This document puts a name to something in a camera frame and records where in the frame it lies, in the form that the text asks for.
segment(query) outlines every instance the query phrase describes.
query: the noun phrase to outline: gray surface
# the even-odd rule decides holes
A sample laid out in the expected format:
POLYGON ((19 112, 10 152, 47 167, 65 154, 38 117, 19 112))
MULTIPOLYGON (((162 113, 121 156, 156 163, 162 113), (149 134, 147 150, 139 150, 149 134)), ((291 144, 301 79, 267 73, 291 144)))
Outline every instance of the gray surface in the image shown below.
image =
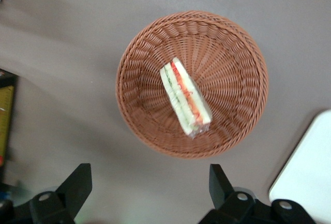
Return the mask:
POLYGON ((20 76, 8 173, 35 193, 90 162, 94 190, 78 216, 84 224, 197 223, 212 208, 210 163, 268 203, 309 122, 331 107, 330 23, 330 0, 4 0, 0 67, 20 76), (193 161, 142 144, 115 99, 130 40, 156 18, 189 9, 246 29, 270 77, 252 133, 220 156, 193 161))

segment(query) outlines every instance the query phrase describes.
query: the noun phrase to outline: metal screw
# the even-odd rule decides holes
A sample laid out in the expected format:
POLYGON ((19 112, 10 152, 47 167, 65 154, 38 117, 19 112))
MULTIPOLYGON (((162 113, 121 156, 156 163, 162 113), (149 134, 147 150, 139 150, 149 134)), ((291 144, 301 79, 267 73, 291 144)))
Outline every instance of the metal screw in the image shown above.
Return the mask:
POLYGON ((282 208, 286 209, 286 210, 291 210, 292 209, 292 205, 290 203, 288 203, 288 202, 285 202, 285 201, 279 202, 279 205, 282 208))
POLYGON ((41 202, 41 201, 47 200, 50 196, 51 196, 50 193, 45 193, 39 197, 39 201, 41 202))
POLYGON ((239 200, 242 200, 242 201, 247 201, 248 200, 247 195, 245 195, 244 193, 239 193, 237 195, 237 197, 238 197, 239 200))

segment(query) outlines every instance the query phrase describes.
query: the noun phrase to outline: round basket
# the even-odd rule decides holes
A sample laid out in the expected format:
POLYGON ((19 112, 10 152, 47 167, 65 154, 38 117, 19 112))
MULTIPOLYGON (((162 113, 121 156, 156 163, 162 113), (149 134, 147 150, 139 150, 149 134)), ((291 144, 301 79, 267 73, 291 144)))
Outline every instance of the round basket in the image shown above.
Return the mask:
POLYGON ((240 142, 260 118, 268 93, 265 61, 234 22, 202 11, 160 18, 124 52, 116 81, 119 109, 151 148, 180 158, 220 154, 240 142), (178 57, 213 113, 208 132, 194 139, 180 127, 159 70, 178 57))

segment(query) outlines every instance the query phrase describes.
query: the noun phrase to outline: sandwich wedge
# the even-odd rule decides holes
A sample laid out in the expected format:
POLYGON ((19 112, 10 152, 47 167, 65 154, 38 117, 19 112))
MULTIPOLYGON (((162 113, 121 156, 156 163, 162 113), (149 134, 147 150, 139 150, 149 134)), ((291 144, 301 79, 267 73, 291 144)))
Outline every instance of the sandwich wedge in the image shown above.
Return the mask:
POLYGON ((160 75, 184 133, 194 138, 207 131, 212 112, 180 60, 175 57, 161 68, 160 75))

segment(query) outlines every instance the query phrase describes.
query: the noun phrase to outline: white tray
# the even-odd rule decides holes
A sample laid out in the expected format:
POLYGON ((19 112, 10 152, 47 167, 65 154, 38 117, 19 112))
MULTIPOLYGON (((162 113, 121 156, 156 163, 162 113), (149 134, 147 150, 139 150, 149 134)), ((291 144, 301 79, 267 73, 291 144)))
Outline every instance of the white tray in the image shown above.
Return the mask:
POLYGON ((316 221, 331 224, 331 110, 314 119, 271 187, 269 198, 296 201, 316 221))

